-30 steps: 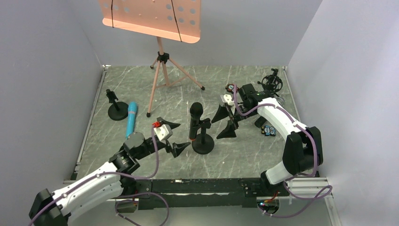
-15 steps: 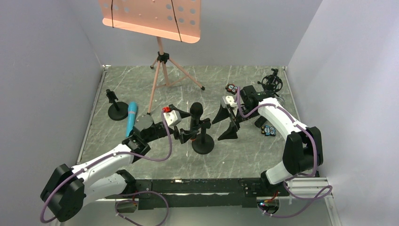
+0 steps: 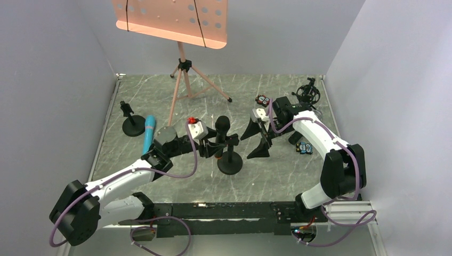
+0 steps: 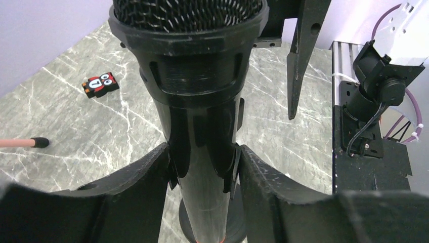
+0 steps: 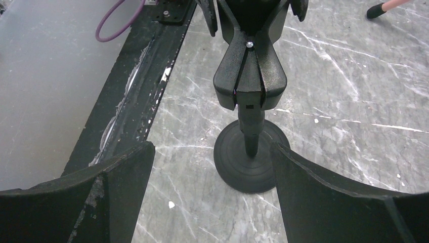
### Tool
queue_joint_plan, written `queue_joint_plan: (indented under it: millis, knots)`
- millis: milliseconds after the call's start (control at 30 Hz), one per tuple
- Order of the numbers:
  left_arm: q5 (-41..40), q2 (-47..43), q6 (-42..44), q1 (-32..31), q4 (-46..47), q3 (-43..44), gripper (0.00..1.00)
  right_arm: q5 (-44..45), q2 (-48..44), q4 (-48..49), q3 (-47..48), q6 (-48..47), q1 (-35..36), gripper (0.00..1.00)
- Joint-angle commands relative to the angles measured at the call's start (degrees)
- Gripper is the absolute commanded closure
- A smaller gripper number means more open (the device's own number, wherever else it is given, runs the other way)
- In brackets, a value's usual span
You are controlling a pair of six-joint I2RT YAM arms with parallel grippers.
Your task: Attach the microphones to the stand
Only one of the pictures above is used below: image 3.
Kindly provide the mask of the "black round-base mic stand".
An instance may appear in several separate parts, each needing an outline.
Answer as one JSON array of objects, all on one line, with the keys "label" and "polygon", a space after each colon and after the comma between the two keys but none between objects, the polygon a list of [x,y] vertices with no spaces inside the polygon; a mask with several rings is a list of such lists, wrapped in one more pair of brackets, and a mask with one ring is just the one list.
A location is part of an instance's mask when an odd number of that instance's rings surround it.
[{"label": "black round-base mic stand", "polygon": [[235,175],[243,167],[242,157],[234,150],[234,146],[239,145],[238,134],[227,136],[224,145],[226,150],[222,153],[221,158],[217,160],[217,167],[223,174]]}]

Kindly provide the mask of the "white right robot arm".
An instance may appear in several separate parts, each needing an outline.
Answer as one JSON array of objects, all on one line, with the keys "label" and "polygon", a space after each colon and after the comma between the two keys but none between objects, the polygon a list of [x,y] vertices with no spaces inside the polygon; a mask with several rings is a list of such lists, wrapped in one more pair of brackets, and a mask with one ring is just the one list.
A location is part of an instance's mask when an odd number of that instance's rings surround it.
[{"label": "white right robot arm", "polygon": [[269,157],[272,139],[293,132],[304,137],[320,154],[323,165],[319,182],[297,195],[301,210],[312,210],[335,200],[355,200],[366,185],[365,153],[331,131],[307,104],[291,103],[287,97],[270,99],[267,109],[255,108],[241,140],[261,135],[259,145],[247,156]]}]

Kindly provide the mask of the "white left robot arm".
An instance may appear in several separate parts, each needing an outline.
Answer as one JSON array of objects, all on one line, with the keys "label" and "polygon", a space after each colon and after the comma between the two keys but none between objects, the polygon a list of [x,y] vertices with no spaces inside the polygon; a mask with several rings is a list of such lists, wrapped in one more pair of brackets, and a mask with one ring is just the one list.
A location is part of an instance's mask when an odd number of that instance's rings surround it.
[{"label": "white left robot arm", "polygon": [[74,180],[68,183],[52,209],[49,219],[54,224],[49,244],[58,247],[54,235],[59,231],[65,241],[77,246],[87,241],[97,230],[124,220],[139,220],[150,215],[153,202],[133,189],[156,181],[162,176],[184,179],[194,175],[170,174],[171,159],[193,153],[193,168],[198,157],[209,158],[223,149],[225,144],[211,142],[218,129],[196,120],[185,125],[186,135],[179,137],[172,126],[160,129],[149,149],[133,164],[107,177],[88,183]]}]

